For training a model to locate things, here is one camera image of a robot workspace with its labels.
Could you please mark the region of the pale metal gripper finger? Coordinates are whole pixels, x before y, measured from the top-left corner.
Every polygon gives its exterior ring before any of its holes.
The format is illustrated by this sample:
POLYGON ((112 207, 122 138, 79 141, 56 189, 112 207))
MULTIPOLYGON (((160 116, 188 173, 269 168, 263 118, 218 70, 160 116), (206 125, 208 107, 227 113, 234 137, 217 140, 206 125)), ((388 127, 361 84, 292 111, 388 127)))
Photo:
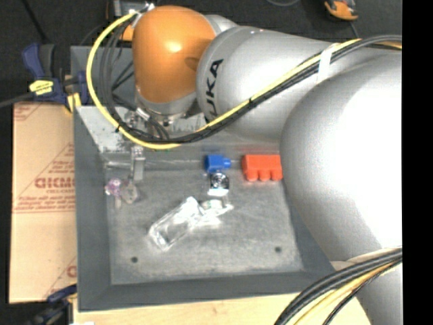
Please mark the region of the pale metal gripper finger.
POLYGON ((133 204, 139 200, 139 189, 132 176, 123 180, 120 194, 127 204, 133 204))
POLYGON ((131 179, 142 181, 145 166, 144 148, 142 146, 131 147, 131 179))

